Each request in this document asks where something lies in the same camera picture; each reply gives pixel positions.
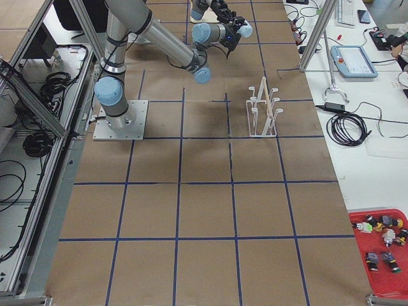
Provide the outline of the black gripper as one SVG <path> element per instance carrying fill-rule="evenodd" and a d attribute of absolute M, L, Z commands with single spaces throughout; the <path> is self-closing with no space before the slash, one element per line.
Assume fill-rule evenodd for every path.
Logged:
<path fill-rule="evenodd" d="M 236 49 L 242 35 L 230 25 L 220 24 L 219 29 L 219 43 L 228 49 L 228 52 L 226 54 L 226 59 L 228 59 L 231 51 L 234 51 Z"/>
<path fill-rule="evenodd" d="M 231 11 L 223 0 L 216 1 L 216 15 L 219 22 L 232 22 L 236 12 Z"/>

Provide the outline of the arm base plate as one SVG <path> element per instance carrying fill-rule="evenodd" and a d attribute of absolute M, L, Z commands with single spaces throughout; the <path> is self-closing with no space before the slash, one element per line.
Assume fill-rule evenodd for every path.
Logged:
<path fill-rule="evenodd" d="M 96 141 L 143 140 L 147 118 L 148 100 L 128 100 L 128 110 L 120 117 L 110 117 L 101 106 L 100 117 L 94 128 Z"/>

